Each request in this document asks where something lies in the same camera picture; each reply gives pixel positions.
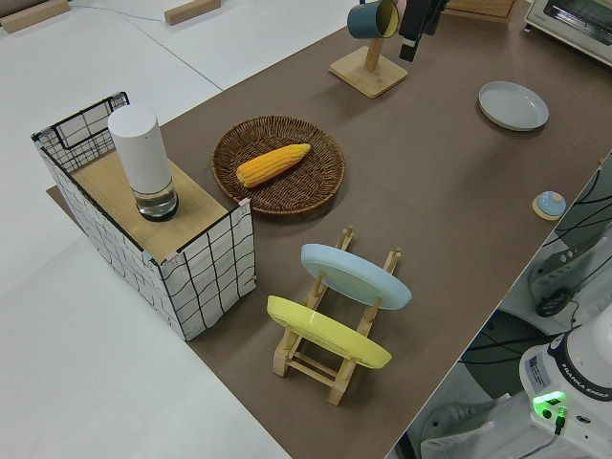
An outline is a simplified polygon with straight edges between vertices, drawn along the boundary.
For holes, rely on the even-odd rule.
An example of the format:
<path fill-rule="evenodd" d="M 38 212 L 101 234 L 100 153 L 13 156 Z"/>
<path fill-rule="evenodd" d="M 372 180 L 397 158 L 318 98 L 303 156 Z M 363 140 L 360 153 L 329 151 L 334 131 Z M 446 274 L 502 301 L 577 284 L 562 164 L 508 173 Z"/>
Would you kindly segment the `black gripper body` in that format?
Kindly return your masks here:
<path fill-rule="evenodd" d="M 434 35 L 448 0 L 407 0 L 399 35 L 406 43 L 417 43 L 423 34 Z"/>

